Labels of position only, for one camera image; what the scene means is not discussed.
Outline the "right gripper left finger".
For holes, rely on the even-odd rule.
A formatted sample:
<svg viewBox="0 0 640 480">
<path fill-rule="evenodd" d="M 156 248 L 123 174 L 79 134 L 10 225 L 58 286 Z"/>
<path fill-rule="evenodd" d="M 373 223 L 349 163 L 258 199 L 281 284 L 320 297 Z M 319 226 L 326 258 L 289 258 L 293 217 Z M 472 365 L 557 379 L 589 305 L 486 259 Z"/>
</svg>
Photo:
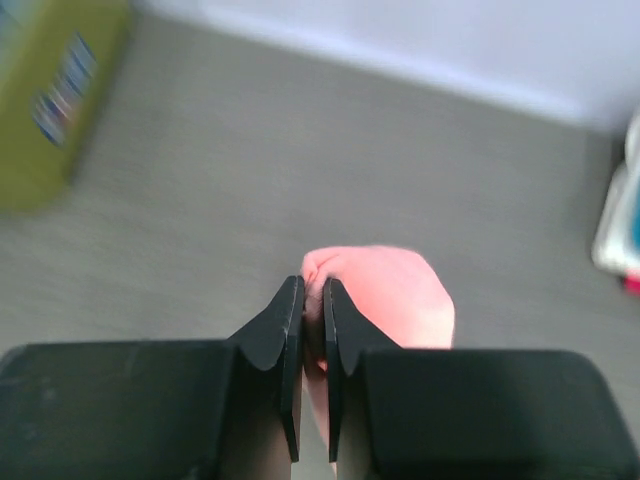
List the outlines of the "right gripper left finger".
<svg viewBox="0 0 640 480">
<path fill-rule="evenodd" d="M 5 479 L 287 479 L 304 286 L 226 339 L 26 344 L 1 360 Z"/>
</svg>

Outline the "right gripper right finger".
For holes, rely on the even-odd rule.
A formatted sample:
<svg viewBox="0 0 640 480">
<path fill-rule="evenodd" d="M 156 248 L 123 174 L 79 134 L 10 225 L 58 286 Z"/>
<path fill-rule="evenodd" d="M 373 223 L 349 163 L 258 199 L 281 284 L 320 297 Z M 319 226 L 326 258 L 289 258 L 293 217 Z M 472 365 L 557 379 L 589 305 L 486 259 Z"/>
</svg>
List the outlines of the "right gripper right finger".
<svg viewBox="0 0 640 480">
<path fill-rule="evenodd" d="M 329 458 L 341 479 L 635 479 L 607 381 L 563 350 L 405 349 L 324 286 Z"/>
</svg>

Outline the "salmon pink t shirt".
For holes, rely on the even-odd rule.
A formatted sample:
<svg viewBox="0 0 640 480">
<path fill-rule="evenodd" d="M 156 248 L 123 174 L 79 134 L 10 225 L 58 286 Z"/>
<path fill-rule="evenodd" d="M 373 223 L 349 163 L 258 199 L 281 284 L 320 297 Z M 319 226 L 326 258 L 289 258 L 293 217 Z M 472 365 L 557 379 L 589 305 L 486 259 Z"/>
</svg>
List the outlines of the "salmon pink t shirt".
<svg viewBox="0 0 640 480">
<path fill-rule="evenodd" d="M 402 347 L 449 349 L 455 330 L 454 303 L 436 272 L 417 252 L 394 246 L 333 246 L 308 252 L 305 283 L 305 390 L 325 443 L 329 407 L 324 353 L 323 288 L 342 282 L 357 309 Z"/>
</svg>

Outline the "olive green plastic bin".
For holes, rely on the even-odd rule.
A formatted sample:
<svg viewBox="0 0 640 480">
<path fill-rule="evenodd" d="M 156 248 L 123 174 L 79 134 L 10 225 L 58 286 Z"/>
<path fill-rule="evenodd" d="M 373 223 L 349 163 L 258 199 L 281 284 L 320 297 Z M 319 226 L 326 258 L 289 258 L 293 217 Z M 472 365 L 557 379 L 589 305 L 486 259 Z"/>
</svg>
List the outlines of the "olive green plastic bin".
<svg viewBox="0 0 640 480">
<path fill-rule="evenodd" d="M 1 209 L 40 208 L 70 183 L 134 25 L 130 1 L 1 4 Z"/>
</svg>

